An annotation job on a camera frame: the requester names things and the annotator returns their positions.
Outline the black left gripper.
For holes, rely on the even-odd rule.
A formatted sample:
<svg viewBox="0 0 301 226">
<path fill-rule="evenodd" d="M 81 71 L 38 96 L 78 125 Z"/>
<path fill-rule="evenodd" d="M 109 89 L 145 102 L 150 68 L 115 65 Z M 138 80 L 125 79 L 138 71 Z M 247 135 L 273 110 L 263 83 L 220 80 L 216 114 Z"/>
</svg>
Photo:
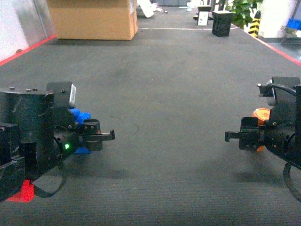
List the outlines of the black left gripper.
<svg viewBox="0 0 301 226">
<path fill-rule="evenodd" d="M 78 127 L 73 114 L 68 108 L 55 108 L 54 123 L 54 150 L 58 158 L 64 160 L 75 153 L 79 147 L 86 147 L 89 151 L 100 151 L 102 141 L 115 139 L 115 130 L 101 133 L 98 120 L 90 118 Z"/>
</svg>

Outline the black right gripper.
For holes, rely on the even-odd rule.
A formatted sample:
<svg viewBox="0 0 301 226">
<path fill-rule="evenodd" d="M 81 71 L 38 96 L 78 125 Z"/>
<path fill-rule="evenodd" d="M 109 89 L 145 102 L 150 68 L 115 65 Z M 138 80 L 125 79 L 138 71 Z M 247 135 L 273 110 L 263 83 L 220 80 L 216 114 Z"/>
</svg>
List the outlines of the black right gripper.
<svg viewBox="0 0 301 226">
<path fill-rule="evenodd" d="M 240 131 L 226 131 L 225 141 L 238 139 L 241 150 L 256 152 L 264 146 L 276 156 L 297 155 L 297 107 L 296 104 L 278 104 L 270 110 L 264 126 L 258 118 L 243 117 Z"/>
</svg>

